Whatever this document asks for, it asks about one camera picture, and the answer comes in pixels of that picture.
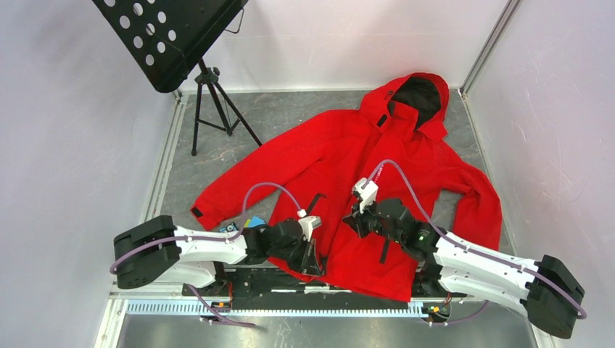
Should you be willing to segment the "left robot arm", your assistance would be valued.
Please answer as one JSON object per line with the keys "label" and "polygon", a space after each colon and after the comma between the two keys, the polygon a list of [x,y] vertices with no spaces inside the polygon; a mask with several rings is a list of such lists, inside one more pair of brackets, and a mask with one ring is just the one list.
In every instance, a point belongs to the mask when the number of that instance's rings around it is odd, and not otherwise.
{"label": "left robot arm", "polygon": [[325,262],[315,250],[313,232],[320,224],[319,217],[310,215],[240,231],[195,231],[161,215],[114,238],[110,272],[120,289],[164,281],[203,288],[214,296],[228,285],[228,276],[216,269],[218,263],[256,265],[276,258],[292,272],[319,277]]}

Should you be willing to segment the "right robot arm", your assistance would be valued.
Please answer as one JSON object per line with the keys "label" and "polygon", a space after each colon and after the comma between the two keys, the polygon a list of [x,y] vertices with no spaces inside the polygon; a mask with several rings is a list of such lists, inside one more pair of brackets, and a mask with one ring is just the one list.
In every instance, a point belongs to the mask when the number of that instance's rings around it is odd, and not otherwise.
{"label": "right robot arm", "polygon": [[418,277],[423,293],[478,297],[517,312],[551,336],[571,338],[585,290],[557,257],[520,258],[465,241],[416,220],[397,198],[370,205],[357,202],[342,220],[362,239],[383,237],[383,260],[388,246],[396,244],[427,266]]}

